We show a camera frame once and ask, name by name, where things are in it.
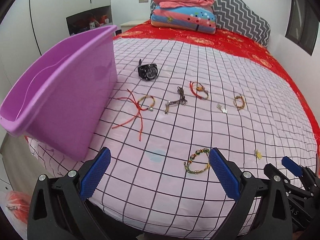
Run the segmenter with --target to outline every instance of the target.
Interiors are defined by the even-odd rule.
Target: red plastic bag
[[[30,202],[31,197],[21,192],[10,191],[6,196],[6,207],[25,224],[28,223]]]

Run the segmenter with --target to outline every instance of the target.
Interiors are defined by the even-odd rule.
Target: window
[[[318,29],[319,20],[308,0],[292,0],[286,37],[312,55]]]

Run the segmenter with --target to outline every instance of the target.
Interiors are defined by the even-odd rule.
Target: gray chevron headboard
[[[151,0],[151,14],[156,6]],[[216,27],[249,37],[265,47],[268,45],[270,25],[242,0],[215,0],[213,13],[217,17]]]

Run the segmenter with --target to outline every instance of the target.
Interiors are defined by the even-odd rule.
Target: watch face
[[[147,77],[153,79],[157,76],[157,69],[155,67],[150,67],[147,70]]]

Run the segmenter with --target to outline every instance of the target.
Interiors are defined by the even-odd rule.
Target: electrical outlet
[[[148,2],[149,0],[139,0],[139,3]]]

